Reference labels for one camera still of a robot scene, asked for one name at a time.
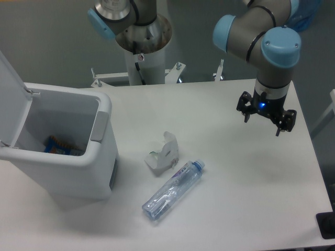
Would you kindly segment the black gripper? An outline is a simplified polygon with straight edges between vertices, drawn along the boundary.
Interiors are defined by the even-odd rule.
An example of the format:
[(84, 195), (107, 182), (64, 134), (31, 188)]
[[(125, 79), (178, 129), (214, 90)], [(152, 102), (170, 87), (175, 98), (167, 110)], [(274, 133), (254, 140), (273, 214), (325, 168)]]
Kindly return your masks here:
[(267, 99), (261, 97), (254, 90), (253, 97), (244, 91), (237, 104), (237, 110), (244, 115), (244, 122), (248, 122), (250, 116), (257, 113), (277, 123), (276, 136), (281, 132), (291, 132), (296, 122), (296, 110), (284, 110), (286, 95), (279, 99)]

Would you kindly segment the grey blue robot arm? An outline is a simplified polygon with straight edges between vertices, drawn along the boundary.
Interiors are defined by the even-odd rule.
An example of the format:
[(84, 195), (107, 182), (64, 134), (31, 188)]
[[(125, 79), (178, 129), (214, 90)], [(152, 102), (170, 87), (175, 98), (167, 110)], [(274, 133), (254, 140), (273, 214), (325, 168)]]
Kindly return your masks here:
[[(300, 57), (301, 39), (286, 23), (299, 2), (247, 1), (246, 5), (248, 11), (242, 17), (219, 19), (213, 43), (257, 68), (253, 94), (244, 92), (237, 104), (245, 120), (259, 114), (270, 119), (278, 132), (290, 132), (296, 111), (285, 110), (284, 102)], [(172, 28), (158, 14), (156, 1), (96, 1), (87, 16), (101, 37), (115, 40), (124, 49), (131, 85), (165, 83), (163, 51)]]

